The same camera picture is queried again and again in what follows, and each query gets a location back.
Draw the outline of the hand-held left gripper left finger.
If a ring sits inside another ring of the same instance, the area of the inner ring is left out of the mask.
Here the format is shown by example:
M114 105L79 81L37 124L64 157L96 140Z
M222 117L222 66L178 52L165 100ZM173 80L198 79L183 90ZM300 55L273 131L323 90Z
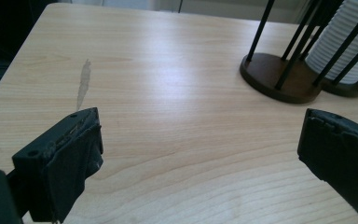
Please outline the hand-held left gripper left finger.
M64 222L88 177L103 164L96 107L68 115L12 156L9 184L20 216Z

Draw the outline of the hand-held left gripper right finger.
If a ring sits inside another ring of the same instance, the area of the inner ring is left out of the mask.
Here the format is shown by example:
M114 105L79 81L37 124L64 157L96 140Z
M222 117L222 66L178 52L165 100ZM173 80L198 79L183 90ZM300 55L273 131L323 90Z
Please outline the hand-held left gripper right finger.
M309 108L297 154L358 213L358 123Z

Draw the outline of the dark wooden cup holder rack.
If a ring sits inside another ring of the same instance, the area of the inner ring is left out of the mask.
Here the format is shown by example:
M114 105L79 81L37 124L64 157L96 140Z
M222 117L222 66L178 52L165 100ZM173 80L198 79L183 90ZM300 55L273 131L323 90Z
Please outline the dark wooden cup holder rack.
M354 84L340 84L340 80L358 62L358 53L334 80L325 78L327 72L358 34L358 23L321 73L313 72L305 62L313 45L343 1L310 0L310 5L284 54L275 56L255 51L275 2L275 0L268 0L249 53L241 61L242 78L257 91L289 104L309 103L321 91L344 97L358 97L358 81Z

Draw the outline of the stack of white paper cups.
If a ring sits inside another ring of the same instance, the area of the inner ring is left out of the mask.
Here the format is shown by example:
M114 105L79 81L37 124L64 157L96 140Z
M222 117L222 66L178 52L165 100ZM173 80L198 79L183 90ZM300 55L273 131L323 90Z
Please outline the stack of white paper cups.
M358 0L344 0L334 17L322 31L305 59L307 66L319 74L327 66L339 47L358 23ZM358 34L347 46L339 59L325 75L334 80L358 53ZM358 81L358 62L340 80L340 84L354 84Z

